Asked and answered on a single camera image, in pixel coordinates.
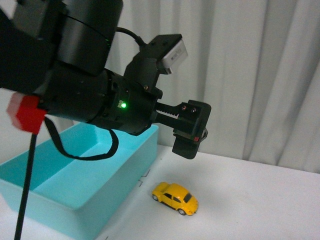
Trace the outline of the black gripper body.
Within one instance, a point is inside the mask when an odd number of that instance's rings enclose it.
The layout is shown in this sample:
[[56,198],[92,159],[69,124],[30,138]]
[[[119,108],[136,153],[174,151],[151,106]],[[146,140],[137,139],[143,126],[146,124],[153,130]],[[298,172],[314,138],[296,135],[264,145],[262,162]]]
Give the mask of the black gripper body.
[[162,58],[182,39],[181,34],[158,35],[133,57],[120,76],[108,72],[108,92],[90,124],[139,135],[150,127],[162,91],[156,87]]

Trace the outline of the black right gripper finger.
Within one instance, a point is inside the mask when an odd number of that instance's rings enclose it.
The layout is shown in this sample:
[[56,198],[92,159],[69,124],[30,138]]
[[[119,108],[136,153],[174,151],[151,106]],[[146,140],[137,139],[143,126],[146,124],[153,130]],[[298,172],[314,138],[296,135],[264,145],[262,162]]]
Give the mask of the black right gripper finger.
[[173,128],[175,141],[172,152],[186,159],[194,159],[201,142],[208,136],[206,125],[212,107],[195,100],[176,106],[156,104],[156,123]]

